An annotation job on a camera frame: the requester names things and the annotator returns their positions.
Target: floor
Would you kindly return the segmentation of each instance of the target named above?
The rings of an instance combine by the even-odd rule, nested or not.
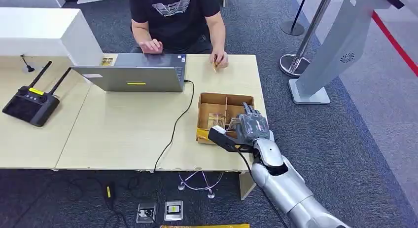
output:
[[[355,228],[418,227],[412,202],[398,182],[391,161],[379,148],[379,140],[369,131],[369,121],[363,120],[364,108],[352,94],[352,88],[345,86],[344,76],[326,86],[330,105],[293,104],[287,88],[288,77],[278,70],[278,60],[283,54],[294,52],[302,37],[284,34],[279,24],[294,17],[297,0],[227,0],[227,3],[222,9],[227,27],[226,51],[256,54],[269,125],[279,139],[282,153],[305,178],[316,199]],[[65,7],[82,9],[104,52],[128,52],[134,46],[128,0],[68,3]],[[308,25],[305,16],[300,21]],[[320,40],[320,37],[312,39],[308,58],[313,58]],[[132,176],[138,176],[139,185],[126,190]],[[116,182],[115,207],[125,214],[130,227],[151,227],[135,225],[132,215],[138,201],[148,199],[156,200],[159,209],[165,200],[182,199],[185,217],[172,223],[176,225],[250,223],[254,228],[283,227],[259,190],[245,201],[239,200],[236,173],[226,174],[216,187],[216,198],[209,200],[204,192],[178,191],[174,172],[0,170],[3,194],[0,228],[103,227],[111,213],[96,182],[80,180],[66,191],[66,181],[87,177],[102,183]],[[27,210],[37,197],[37,202]],[[156,220],[167,224],[162,213]],[[115,222],[117,219],[113,217],[105,227],[123,227],[122,223],[114,226]]]
[[[321,0],[306,0],[312,20]],[[409,0],[418,6],[418,0]],[[322,43],[343,0],[332,0],[316,35]],[[408,7],[377,10],[391,34],[418,63],[418,17]],[[372,21],[362,58],[340,75],[367,128],[418,215],[418,76]]]

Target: man's hand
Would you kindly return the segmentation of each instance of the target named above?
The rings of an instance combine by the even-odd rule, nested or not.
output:
[[[217,68],[226,68],[228,66],[228,54],[223,48],[213,49],[212,54],[209,56],[209,61],[215,63]]]
[[[140,42],[139,46],[144,54],[161,54],[163,52],[163,44],[156,39]]]

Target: speaker grille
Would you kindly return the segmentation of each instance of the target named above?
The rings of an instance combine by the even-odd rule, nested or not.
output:
[[[345,63],[353,61],[354,58],[355,58],[354,53],[348,53],[348,54],[345,54],[341,57],[340,62],[345,64]]]

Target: dark carpet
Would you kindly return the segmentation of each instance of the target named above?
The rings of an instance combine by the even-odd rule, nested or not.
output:
[[[134,45],[128,0],[68,3],[66,7],[82,9],[104,52],[129,52]],[[227,52],[257,56],[269,125],[279,138],[282,153],[305,178],[317,200],[349,225],[418,227],[415,214],[339,78],[326,87],[330,105],[299,106],[292,102],[288,77],[278,70],[278,60],[283,54],[295,52],[302,37],[282,33],[279,24],[292,19],[297,8],[296,0],[228,0],[222,9]],[[305,17],[301,22],[307,26]],[[306,56],[312,58],[318,48],[319,42],[313,38]],[[134,175],[140,177],[138,188],[123,188]],[[182,199],[183,221],[164,224],[250,223],[254,228],[282,227],[259,190],[240,201],[235,173],[225,175],[216,187],[216,198],[209,200],[205,192],[178,191],[174,172],[1,170],[0,228],[12,227],[51,180],[56,182],[16,227],[102,227],[111,213],[95,182],[79,181],[85,191],[77,201],[69,199],[80,192],[77,194],[73,188],[68,193],[67,183],[61,182],[89,176],[123,186],[117,190],[115,208],[126,214],[130,227],[151,227],[134,224],[137,203],[144,199],[158,201],[159,223],[163,221],[164,201]],[[113,227],[116,221],[113,217],[107,227]]]

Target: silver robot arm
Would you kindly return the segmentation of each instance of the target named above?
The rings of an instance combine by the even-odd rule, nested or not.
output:
[[[239,115],[237,125],[238,139],[228,137],[220,126],[212,127],[208,138],[229,152],[254,155],[253,180],[297,228],[349,228],[314,198],[302,176],[280,153],[266,119],[246,104],[244,108],[246,114]]]
[[[349,228],[314,198],[312,191],[305,185],[305,180],[290,161],[280,154],[275,142],[258,139],[254,148],[260,152],[260,160],[256,160],[251,169],[255,183],[296,227]]]

